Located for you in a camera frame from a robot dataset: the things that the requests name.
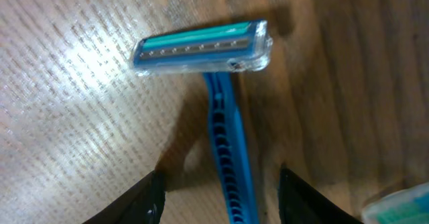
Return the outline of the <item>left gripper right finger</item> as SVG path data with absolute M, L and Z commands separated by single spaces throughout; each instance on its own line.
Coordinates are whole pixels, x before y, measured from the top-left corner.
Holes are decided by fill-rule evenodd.
M 282 224 L 362 224 L 283 165 L 278 189 Z

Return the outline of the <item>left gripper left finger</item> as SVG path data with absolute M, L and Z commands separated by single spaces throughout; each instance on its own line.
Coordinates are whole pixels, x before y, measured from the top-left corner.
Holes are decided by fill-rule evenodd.
M 165 201 L 164 175 L 154 170 L 84 224 L 159 224 Z

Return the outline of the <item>blue disposable razor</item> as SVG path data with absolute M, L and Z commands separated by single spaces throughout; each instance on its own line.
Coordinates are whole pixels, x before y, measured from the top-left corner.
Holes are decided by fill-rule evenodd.
M 272 38 L 257 19 L 144 38 L 131 67 L 142 74 L 202 73 L 208 90 L 208 136 L 231 223 L 258 224 L 247 139 L 231 76 L 263 70 Z

